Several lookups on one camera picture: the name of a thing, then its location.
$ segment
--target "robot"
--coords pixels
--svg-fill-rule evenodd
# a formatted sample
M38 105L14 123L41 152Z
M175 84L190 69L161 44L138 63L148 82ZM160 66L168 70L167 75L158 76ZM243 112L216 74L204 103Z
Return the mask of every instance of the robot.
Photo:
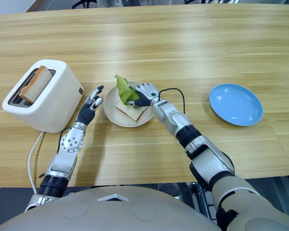
M191 159L189 167L196 180L212 192L217 225L181 201L147 188L98 187L62 197L83 146L87 125L103 102L98 96L103 89L100 86L90 94L68 133L60 138L58 152L25 213L2 224L0 231L289 231L289 216L236 176L231 159L202 135L185 114L169 101L160 99L152 84L133 88L140 99L129 104L152 106L154 115Z

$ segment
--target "power cord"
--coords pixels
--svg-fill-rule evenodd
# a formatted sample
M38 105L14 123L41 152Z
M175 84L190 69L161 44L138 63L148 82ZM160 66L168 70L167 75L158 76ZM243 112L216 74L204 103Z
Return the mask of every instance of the power cord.
M184 98L183 92L182 92L180 89L178 89L178 88L166 88L166 89L161 90L161 91L159 92L159 94L158 94L158 101L160 101L160 94L161 94L163 91L167 91L167 90L178 90L178 91L181 93L182 99L183 99L183 113L185 114L185 98Z
M32 174L31 174L31 157L32 157L32 154L33 154L36 146L38 145L40 139L43 137L44 133L45 133L44 131L40 132L39 137L37 138L37 140L35 141L34 145L32 146L32 148L31 148L31 150L29 152L28 162L27 162L27 170L28 170L29 180L30 180L30 183L31 183L31 186L32 186L34 194L37 194L37 188L36 188L36 186L34 184L34 181L33 181L33 178L32 178Z

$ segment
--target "blue plate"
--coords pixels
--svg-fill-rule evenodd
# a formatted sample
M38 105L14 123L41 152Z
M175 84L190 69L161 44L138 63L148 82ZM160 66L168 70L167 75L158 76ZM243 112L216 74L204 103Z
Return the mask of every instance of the blue plate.
M228 123L250 126L263 116L262 105L250 90L236 84L221 84L210 92L209 101L214 113Z

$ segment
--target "white toaster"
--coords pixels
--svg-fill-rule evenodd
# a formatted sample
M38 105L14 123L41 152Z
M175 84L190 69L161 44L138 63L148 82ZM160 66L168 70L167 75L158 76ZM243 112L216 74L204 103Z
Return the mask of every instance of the white toaster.
M40 66L47 67L53 77L31 104L19 96ZM84 89L69 66L62 61L43 59L30 67L5 97L2 108L36 130L57 133L73 115Z

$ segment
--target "black cable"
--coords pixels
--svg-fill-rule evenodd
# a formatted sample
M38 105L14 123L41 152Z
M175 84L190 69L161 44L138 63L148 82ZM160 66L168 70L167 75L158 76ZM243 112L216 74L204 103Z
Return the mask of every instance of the black cable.
M185 98L184 98L183 92L182 92L180 89L178 89L178 88L166 88L166 89L161 90L161 91L159 92L159 94L158 94L158 101L160 101L160 94L161 94L163 91L167 91L167 90L178 90L178 91L181 93L182 99L183 99L183 113L185 114Z
M60 138L59 138L59 143L58 143L57 153L59 152L60 141L61 141L61 138L62 138L62 134L63 134L64 131L66 131L66 130L68 130L68 129L72 129L72 127L67 127L67 128L65 128L65 129L63 129L63 130L61 131Z

